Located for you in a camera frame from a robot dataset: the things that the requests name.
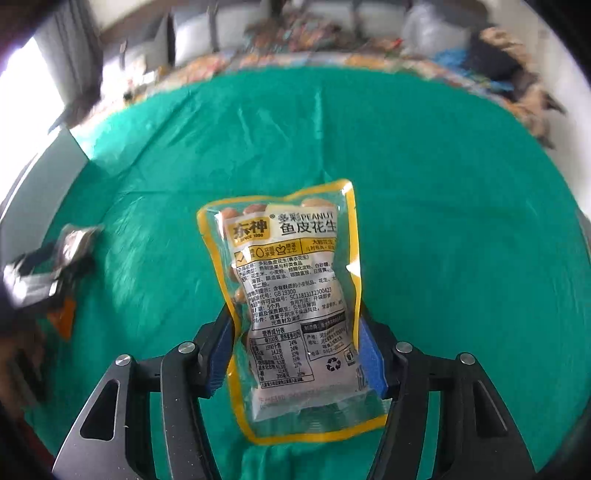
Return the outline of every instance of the pillow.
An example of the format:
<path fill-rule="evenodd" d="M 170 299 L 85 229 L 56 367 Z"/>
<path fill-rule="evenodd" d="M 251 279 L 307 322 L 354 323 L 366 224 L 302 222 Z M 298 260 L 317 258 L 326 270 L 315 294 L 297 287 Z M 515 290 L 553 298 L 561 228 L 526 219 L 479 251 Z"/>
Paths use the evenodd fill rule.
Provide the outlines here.
<path fill-rule="evenodd" d="M 361 31 L 366 37 L 400 37 L 406 6 L 404 1 L 362 2 L 358 7 Z"/>
<path fill-rule="evenodd" d="M 134 31 L 127 39 L 124 53 L 125 68 L 135 61 L 145 58 L 146 72 L 151 72 L 163 65 L 170 64 L 169 40 L 171 28 L 169 16 L 158 17 Z"/>
<path fill-rule="evenodd" d="M 245 2 L 225 0 L 219 3 L 216 13 L 217 46 L 220 50 L 244 45 L 245 30 L 271 16 L 269 0 Z"/>
<path fill-rule="evenodd" d="M 207 1 L 192 2 L 173 9 L 176 66 L 213 51 L 208 4 Z"/>
<path fill-rule="evenodd" d="M 345 30 L 353 31 L 355 29 L 353 2 L 311 1 L 307 4 L 306 10 L 333 21 Z"/>

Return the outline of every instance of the snack bag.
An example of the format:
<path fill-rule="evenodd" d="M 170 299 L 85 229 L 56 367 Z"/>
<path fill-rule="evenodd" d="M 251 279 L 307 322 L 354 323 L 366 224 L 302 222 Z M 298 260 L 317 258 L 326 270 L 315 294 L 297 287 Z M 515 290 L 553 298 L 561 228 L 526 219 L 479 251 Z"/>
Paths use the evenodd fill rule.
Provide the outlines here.
<path fill-rule="evenodd" d="M 347 180 L 201 208 L 199 229 L 235 323 L 232 406 L 255 443 L 340 440 L 384 424 L 353 342 L 361 305 Z"/>

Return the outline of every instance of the white wall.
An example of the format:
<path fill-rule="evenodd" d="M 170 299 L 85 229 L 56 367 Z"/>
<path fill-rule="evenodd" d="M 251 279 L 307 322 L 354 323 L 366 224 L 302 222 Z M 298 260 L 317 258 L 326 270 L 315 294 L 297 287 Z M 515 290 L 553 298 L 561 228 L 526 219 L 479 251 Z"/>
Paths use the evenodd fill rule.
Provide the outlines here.
<path fill-rule="evenodd" d="M 95 15 L 96 24 L 102 31 L 149 1 L 151 0 L 88 0 L 88 3 Z"/>
<path fill-rule="evenodd" d="M 567 116 L 549 114 L 548 155 L 562 173 L 579 207 L 591 218 L 591 89 L 558 36 L 521 0 L 483 0 L 492 21 L 520 38 L 537 63 L 547 90 Z"/>

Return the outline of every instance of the nutrition facts table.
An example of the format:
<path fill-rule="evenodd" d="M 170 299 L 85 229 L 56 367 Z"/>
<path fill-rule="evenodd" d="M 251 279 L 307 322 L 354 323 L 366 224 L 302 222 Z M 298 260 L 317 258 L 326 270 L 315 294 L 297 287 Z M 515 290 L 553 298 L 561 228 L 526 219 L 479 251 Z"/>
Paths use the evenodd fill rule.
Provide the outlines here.
<path fill-rule="evenodd" d="M 287 329 L 259 330 L 257 337 L 249 340 L 261 388 L 314 381 L 300 328 Z"/>

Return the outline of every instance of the plastic food package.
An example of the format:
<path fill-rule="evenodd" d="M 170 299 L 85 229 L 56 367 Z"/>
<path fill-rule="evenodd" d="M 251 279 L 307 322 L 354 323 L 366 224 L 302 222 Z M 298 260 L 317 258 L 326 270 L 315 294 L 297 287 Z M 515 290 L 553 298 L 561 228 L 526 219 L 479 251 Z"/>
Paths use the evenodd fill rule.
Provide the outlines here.
<path fill-rule="evenodd" d="M 354 329 L 361 304 L 347 180 L 201 208 L 199 229 L 235 323 L 230 399 L 255 443 L 341 440 L 384 425 Z"/>

